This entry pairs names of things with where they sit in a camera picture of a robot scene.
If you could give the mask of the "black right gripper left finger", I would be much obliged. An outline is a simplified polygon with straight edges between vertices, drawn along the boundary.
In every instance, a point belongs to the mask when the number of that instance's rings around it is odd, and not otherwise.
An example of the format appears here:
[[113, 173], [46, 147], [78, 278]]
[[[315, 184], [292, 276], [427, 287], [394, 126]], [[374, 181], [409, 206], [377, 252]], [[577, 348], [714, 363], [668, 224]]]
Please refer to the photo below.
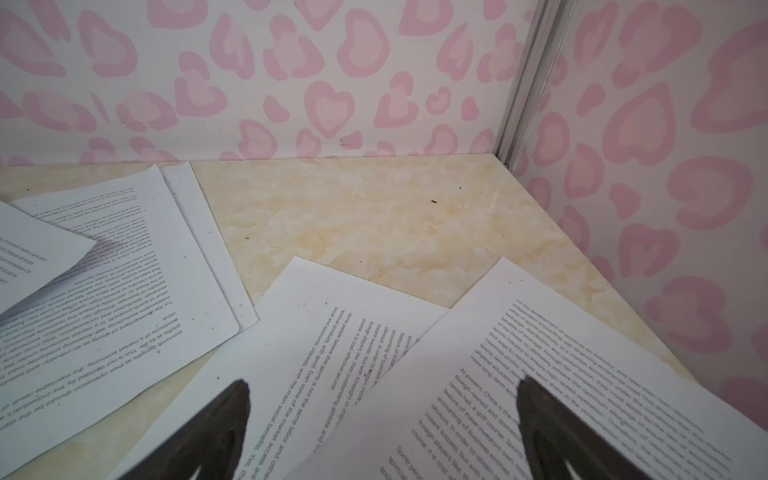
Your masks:
[[243, 451], [250, 389], [236, 380], [124, 479], [232, 479]]

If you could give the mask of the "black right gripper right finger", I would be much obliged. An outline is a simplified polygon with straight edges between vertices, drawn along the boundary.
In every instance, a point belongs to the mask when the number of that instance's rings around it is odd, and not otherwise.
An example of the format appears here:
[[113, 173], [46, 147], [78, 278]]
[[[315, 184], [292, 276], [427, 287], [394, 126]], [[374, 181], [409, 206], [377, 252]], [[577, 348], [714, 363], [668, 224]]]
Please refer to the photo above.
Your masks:
[[534, 479], [646, 479], [648, 475], [527, 376], [517, 387], [519, 429]]

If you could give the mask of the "printed paper sheet corner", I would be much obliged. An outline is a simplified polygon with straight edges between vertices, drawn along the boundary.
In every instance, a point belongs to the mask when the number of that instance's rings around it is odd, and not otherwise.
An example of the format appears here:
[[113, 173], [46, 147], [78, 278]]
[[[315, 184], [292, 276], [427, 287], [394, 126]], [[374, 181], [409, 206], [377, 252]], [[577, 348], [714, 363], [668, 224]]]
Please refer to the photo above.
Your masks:
[[1, 204], [1, 311], [82, 260], [96, 242]]

